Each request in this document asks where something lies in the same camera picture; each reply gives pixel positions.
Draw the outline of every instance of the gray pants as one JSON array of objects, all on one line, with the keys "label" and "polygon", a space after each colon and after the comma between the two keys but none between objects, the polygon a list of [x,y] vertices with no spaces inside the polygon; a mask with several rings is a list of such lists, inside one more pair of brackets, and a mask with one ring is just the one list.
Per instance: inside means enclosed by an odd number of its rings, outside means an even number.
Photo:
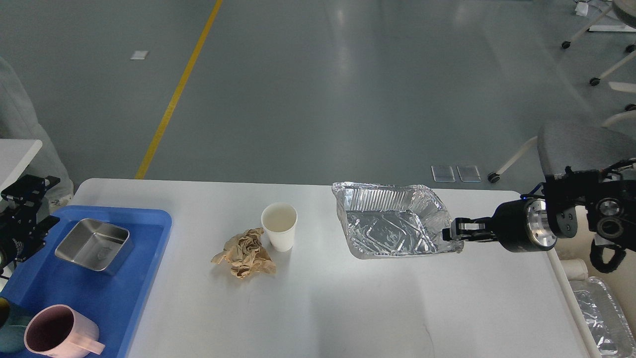
[{"label": "gray pants", "polygon": [[44,128],[38,123],[29,95],[13,68],[0,57],[0,138],[41,140],[42,149],[25,173],[42,178],[52,175],[60,183],[46,193],[49,201],[73,193],[73,183]]}]

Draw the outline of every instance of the caster wheel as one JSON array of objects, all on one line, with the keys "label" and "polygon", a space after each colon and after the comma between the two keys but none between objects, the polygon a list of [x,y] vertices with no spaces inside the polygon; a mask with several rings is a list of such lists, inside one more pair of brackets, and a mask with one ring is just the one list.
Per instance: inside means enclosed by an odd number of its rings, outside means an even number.
[{"label": "caster wheel", "polygon": [[488,181],[491,183],[496,183],[499,181],[499,179],[501,179],[501,176],[497,173],[495,173],[494,171],[490,174],[488,174]]}]

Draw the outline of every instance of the blue tray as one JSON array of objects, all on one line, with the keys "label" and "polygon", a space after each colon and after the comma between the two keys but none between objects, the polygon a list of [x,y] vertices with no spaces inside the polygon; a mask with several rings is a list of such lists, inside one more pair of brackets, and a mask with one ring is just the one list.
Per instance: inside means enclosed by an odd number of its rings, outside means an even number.
[{"label": "blue tray", "polygon": [[[46,246],[18,265],[0,296],[33,313],[53,304],[68,304],[97,324],[99,341],[106,345],[101,355],[91,353],[87,357],[124,358],[168,242],[172,219],[162,210],[74,205],[61,208],[54,215],[60,222],[46,237]],[[130,231],[133,250],[114,276],[55,256],[57,245],[83,218]],[[42,357],[28,350],[2,356]]]}]

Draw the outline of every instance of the floor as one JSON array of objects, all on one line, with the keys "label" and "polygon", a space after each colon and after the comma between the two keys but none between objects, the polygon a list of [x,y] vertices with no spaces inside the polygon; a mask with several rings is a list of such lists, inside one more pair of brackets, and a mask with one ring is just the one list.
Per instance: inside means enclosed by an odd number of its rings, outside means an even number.
[{"label": "floor", "polygon": [[[214,0],[3,1],[13,64],[71,178],[133,178]],[[218,12],[145,178],[530,190],[542,123],[599,124],[636,95],[636,34],[587,33],[569,0],[237,1]],[[149,50],[130,61],[134,50]],[[629,125],[619,129],[632,131]],[[477,165],[436,183],[431,165]]]}]

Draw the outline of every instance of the yellow line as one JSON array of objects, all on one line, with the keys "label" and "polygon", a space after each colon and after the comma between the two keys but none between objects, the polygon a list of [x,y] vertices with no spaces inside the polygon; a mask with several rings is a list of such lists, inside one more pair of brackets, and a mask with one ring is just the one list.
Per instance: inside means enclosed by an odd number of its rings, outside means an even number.
[{"label": "yellow line", "polygon": [[144,156],[144,159],[141,161],[141,165],[139,166],[139,169],[137,170],[135,179],[143,179],[146,176],[148,167],[150,167],[150,162],[153,161],[153,157],[155,156],[157,147],[159,147],[159,143],[161,142],[161,139],[165,132],[165,128],[168,126],[168,123],[170,123],[170,119],[172,118],[172,112],[174,112],[174,108],[177,106],[177,103],[179,102],[181,93],[183,92],[183,89],[185,88],[186,83],[188,83],[188,78],[190,77],[190,73],[192,73],[192,69],[194,68],[195,63],[197,63],[197,58],[199,56],[199,53],[201,52],[201,48],[203,47],[203,44],[205,43],[207,34],[208,32],[210,32],[210,28],[212,27],[212,24],[214,23],[214,19],[216,18],[216,14],[219,12],[219,8],[221,7],[222,3],[223,3],[223,0],[216,0],[216,4],[214,5],[214,8],[212,9],[212,13],[210,14],[210,17],[207,19],[207,22],[205,23],[205,27],[203,28],[203,31],[201,32],[201,36],[199,36],[197,45],[195,46],[194,51],[192,51],[192,55],[190,55],[190,60],[188,61],[188,64],[186,65],[186,69],[183,70],[183,74],[181,75],[179,84],[177,85],[177,88],[174,90],[174,93],[172,94],[172,99],[170,100],[170,103],[168,104],[168,108],[166,108],[165,113],[163,114],[163,118],[161,119],[161,122],[159,123],[159,127],[157,128],[157,131],[155,132],[155,136],[153,137],[153,140],[150,142],[150,146],[148,147],[148,150],[146,151],[146,155]]}]

